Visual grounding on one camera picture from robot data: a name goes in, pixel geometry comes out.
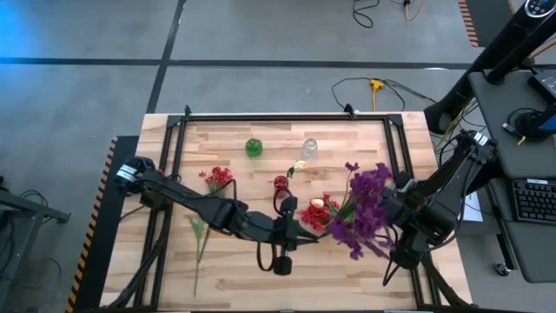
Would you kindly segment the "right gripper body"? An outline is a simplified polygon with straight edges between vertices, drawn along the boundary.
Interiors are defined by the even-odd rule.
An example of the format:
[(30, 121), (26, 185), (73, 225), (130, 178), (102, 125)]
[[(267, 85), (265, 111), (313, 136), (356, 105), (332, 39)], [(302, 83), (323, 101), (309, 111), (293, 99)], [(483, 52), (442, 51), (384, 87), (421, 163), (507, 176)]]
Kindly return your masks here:
[(387, 225), (405, 229), (409, 225), (418, 228), (424, 223), (424, 210), (420, 207), (422, 197), (417, 196), (417, 189), (422, 185), (423, 182), (408, 182), (402, 189), (384, 190)]

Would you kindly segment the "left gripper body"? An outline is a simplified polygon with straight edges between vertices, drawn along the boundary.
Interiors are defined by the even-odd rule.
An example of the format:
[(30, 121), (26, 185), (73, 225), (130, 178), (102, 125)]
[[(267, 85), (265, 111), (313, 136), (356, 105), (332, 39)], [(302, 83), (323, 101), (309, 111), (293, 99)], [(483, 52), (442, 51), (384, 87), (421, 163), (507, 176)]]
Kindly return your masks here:
[(273, 272), (278, 276), (288, 276), (292, 272), (292, 259), (288, 255), (290, 251), (297, 249), (297, 237), (299, 227), (294, 219), (297, 209), (298, 198), (288, 196), (284, 198), (279, 208), (279, 218), (277, 219), (278, 230), (275, 237), (280, 246), (280, 254), (274, 261)]

